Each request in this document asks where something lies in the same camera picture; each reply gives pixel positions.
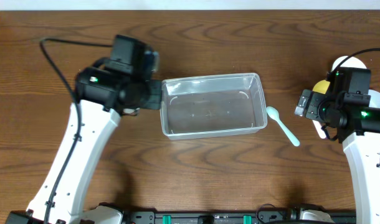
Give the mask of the grey plastic cup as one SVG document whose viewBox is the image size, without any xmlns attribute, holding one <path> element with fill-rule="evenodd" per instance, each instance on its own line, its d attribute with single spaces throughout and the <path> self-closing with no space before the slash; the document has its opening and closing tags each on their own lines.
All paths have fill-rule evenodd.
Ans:
<svg viewBox="0 0 380 224">
<path fill-rule="evenodd" d="M 125 108 L 123 110 L 123 116 L 137 116 L 139 113 L 139 108 L 131 109 L 131 108 Z"/>
</svg>

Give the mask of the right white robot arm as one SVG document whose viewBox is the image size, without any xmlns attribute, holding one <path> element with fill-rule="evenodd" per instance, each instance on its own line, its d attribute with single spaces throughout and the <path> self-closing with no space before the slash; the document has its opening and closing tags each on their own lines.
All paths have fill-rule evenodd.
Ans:
<svg viewBox="0 0 380 224">
<path fill-rule="evenodd" d="M 356 222 L 380 223 L 380 134 L 355 133 L 343 142 L 356 203 Z"/>
</svg>

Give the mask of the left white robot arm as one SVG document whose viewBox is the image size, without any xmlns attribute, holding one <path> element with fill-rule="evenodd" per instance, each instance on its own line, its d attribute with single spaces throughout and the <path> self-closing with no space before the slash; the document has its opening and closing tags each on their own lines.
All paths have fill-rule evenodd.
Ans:
<svg viewBox="0 0 380 224">
<path fill-rule="evenodd" d="M 101 58 L 78 73 L 67 129 L 43 186 L 26 210 L 10 212 L 7 224 L 123 222 L 124 212 L 109 203 L 84 211 L 85 196 L 121 117 L 160 108 L 161 81 L 151 77 L 157 68 L 151 54 Z"/>
</svg>

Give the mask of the white plastic bowl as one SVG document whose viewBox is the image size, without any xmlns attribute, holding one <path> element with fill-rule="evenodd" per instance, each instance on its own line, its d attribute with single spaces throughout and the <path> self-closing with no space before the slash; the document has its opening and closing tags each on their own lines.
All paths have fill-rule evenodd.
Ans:
<svg viewBox="0 0 380 224">
<path fill-rule="evenodd" d="M 331 71 L 333 71 L 344 59 L 346 56 L 342 56 L 337 58 L 331 68 Z M 350 59 L 347 59 L 341 67 L 349 67 L 349 68 L 362 68 L 362 69 L 367 69 L 366 65 L 358 58 L 356 57 L 351 57 Z"/>
</svg>

